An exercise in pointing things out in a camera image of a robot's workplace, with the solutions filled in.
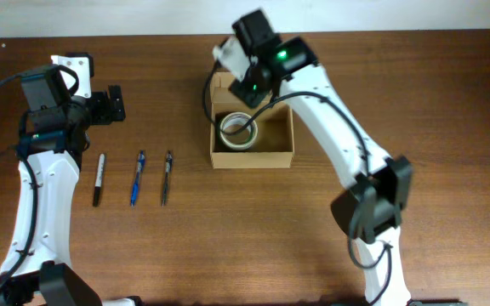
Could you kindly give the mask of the cream masking tape roll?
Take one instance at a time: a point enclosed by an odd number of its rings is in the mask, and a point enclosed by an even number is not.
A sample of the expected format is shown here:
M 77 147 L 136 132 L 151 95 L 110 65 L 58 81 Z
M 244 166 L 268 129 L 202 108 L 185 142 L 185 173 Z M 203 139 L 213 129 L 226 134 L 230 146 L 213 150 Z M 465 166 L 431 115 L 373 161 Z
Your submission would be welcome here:
M 219 138 L 229 149 L 244 151 L 255 143 L 259 129 L 255 120 L 244 112 L 232 112 L 224 116 L 218 124 Z

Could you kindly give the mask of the green tape roll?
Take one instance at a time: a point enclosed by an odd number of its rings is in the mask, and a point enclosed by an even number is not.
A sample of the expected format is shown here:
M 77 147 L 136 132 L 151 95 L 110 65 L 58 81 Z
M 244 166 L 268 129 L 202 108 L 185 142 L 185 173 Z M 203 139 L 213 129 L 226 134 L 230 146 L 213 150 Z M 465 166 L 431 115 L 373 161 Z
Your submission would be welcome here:
M 218 121 L 214 126 L 214 152 L 227 151 L 227 147 L 221 138 L 220 123 L 221 121 Z

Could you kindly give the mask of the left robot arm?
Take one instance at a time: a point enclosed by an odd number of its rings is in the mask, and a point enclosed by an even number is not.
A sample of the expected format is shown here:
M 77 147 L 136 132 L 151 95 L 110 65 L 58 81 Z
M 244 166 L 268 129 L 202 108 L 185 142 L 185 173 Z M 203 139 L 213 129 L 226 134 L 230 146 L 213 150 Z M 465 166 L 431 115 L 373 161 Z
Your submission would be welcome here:
M 90 146 L 88 129 L 125 118 L 122 90 L 95 92 L 87 53 L 54 55 L 47 65 L 9 76 L 20 80 L 28 107 L 20 117 L 20 199 L 14 233 L 0 266 L 0 305 L 104 305 L 71 267 L 71 204 Z

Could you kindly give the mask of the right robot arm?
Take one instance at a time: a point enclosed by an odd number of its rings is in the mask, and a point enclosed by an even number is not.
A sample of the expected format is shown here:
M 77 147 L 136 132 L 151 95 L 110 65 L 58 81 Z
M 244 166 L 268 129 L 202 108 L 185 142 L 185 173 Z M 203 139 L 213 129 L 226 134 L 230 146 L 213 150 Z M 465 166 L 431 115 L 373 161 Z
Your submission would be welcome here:
M 392 157 L 345 106 L 312 49 L 301 37 L 281 39 L 256 9 L 232 25 L 216 59 L 236 78 L 231 92 L 249 108 L 269 97 L 287 105 L 309 128 L 333 164 L 344 191 L 331 204 L 352 263 L 365 276 L 370 305 L 407 305 L 399 250 L 402 212 L 413 168 Z

